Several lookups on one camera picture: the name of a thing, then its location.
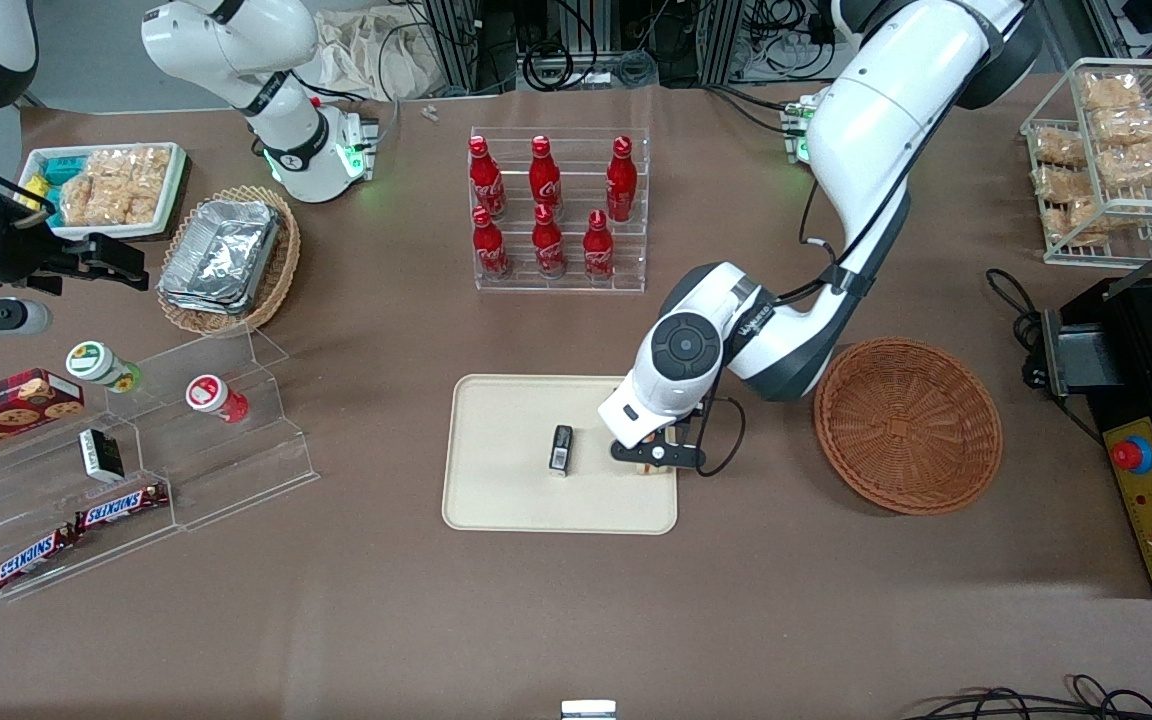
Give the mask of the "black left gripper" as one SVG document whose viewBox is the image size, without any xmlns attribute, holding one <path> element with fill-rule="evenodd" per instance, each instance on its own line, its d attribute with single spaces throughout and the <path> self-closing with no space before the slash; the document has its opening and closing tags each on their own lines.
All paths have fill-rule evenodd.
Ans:
<svg viewBox="0 0 1152 720">
<path fill-rule="evenodd" d="M 698 423 L 699 420 L 696 418 L 682 418 L 676 423 L 664 425 L 662 429 L 655 429 L 654 432 L 641 439 L 637 447 L 696 448 L 698 447 L 699 430 L 696 430 L 695 425 Z"/>
</svg>

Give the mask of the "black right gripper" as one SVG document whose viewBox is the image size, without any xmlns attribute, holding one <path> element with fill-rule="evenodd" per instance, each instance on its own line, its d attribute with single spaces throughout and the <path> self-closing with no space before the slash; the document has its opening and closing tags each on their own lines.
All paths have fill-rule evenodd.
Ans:
<svg viewBox="0 0 1152 720">
<path fill-rule="evenodd" d="M 88 234 L 84 243 L 65 240 L 45 222 L 15 227 L 0 219 L 0 287 L 10 286 L 60 297 L 65 281 L 109 281 L 147 291 L 145 255 L 106 234 Z"/>
</svg>

